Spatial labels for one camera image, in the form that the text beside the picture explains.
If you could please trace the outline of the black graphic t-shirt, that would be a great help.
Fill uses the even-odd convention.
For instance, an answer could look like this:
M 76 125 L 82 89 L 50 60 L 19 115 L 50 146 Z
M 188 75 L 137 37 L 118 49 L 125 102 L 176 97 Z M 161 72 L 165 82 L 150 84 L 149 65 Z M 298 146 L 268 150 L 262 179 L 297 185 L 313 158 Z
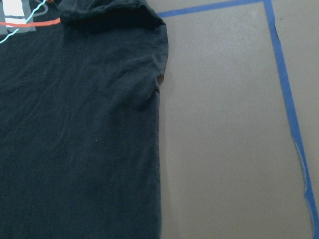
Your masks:
M 1 1 L 1 238 L 160 237 L 167 58 L 145 0 Z

